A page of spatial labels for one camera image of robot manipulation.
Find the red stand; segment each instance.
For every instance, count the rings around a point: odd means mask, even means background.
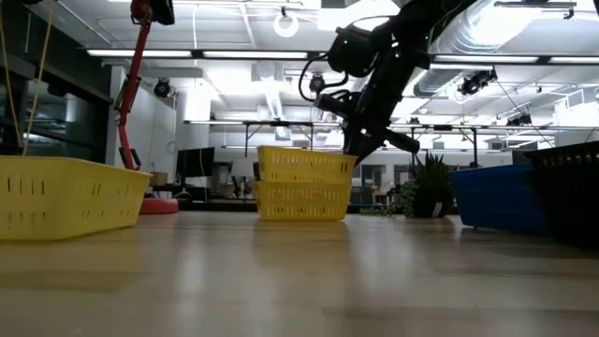
[[[150,34],[150,27],[152,22],[155,21],[155,17],[150,9],[149,2],[147,0],[133,1],[131,4],[131,12],[134,17],[140,20],[140,30],[138,37],[138,44],[133,54],[133,61],[127,75],[128,81],[124,88],[123,101],[119,109],[119,139],[121,141],[121,147],[124,150],[124,166],[127,169],[139,170],[139,167],[133,166],[133,157],[131,155],[131,147],[129,146],[129,139],[127,138],[126,123],[127,114],[131,112],[129,108],[135,98],[137,79],[139,75],[139,69],[141,68],[141,60],[143,58],[143,51],[146,47],[148,35]],[[179,202],[175,199],[157,199],[157,198],[145,198],[141,204],[140,214],[163,214],[173,213],[179,211]]]

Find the security camera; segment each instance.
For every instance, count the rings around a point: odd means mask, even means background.
[[[325,79],[322,77],[322,74],[313,74],[312,79],[310,80],[310,91],[313,93],[320,94],[323,90],[325,90]]]
[[[153,93],[161,98],[168,98],[175,95],[175,90],[170,86],[170,79],[159,79],[153,88]]]

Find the potted plant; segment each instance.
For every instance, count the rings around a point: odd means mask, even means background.
[[[384,210],[363,210],[364,215],[392,215],[403,212],[407,217],[443,217],[453,207],[449,188],[449,167],[443,156],[426,154],[410,164],[412,180],[406,182],[395,200]]]

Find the green plant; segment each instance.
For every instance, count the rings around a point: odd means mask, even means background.
[[[416,157],[410,163],[410,172],[418,186],[427,188],[449,187],[449,167],[443,162],[443,156],[426,154],[424,164]]]
[[[391,216],[398,210],[403,210],[407,217],[415,216],[415,201],[418,189],[427,188],[444,190],[449,188],[449,167],[443,162],[443,156],[426,154],[424,164],[416,157],[415,163],[410,163],[413,180],[403,184],[395,200],[385,209],[370,208],[360,210],[362,215]]]
[[[400,194],[395,197],[393,202],[393,212],[395,210],[403,210],[403,214],[407,217],[414,216],[414,201],[416,200],[416,192],[418,183],[416,180],[411,180],[403,184]]]

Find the rope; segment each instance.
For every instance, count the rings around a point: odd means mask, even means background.
[[[4,70],[7,76],[7,88],[8,88],[8,101],[10,102],[10,112],[12,112],[12,123],[15,124],[15,133],[17,134],[17,142],[19,148],[22,147],[21,132],[19,132],[19,120],[17,118],[17,112],[15,111],[15,102],[12,98],[12,88],[10,85],[10,70],[8,69],[8,58],[7,58],[7,42],[4,35],[4,24],[2,22],[2,9],[0,9],[0,37],[2,38],[2,56],[4,57]]]
[[[44,41],[44,50],[41,53],[41,62],[39,63],[39,75],[37,76],[37,88],[34,96],[34,105],[31,108],[31,116],[29,116],[29,125],[27,126],[27,134],[25,135],[25,145],[22,149],[22,155],[27,154],[27,148],[29,146],[29,135],[31,134],[31,126],[34,123],[37,109],[37,99],[39,97],[39,84],[41,83],[41,77],[44,74],[44,65],[46,65],[46,54],[48,53],[48,42],[50,41],[50,31],[52,29],[52,19],[54,18],[55,1],[50,1],[50,8],[48,9],[48,29],[46,31],[46,39]]]

